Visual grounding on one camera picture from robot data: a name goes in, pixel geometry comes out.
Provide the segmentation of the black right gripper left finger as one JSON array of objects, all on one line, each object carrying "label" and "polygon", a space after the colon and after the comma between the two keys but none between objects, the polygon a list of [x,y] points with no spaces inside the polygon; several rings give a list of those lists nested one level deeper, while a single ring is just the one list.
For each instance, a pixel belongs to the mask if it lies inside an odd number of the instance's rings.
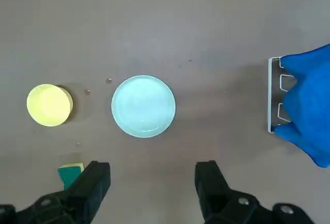
[{"label": "black right gripper left finger", "polygon": [[1,205],[1,223],[91,223],[111,185],[110,164],[92,161],[69,188],[17,211]]}]

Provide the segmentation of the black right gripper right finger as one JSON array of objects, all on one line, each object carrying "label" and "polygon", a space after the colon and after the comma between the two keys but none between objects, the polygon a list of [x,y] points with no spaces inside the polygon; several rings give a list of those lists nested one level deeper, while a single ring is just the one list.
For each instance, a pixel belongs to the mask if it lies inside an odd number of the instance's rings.
[{"label": "black right gripper right finger", "polygon": [[204,223],[313,223],[296,205],[268,210],[255,196],[231,189],[215,161],[196,163],[194,183]]}]

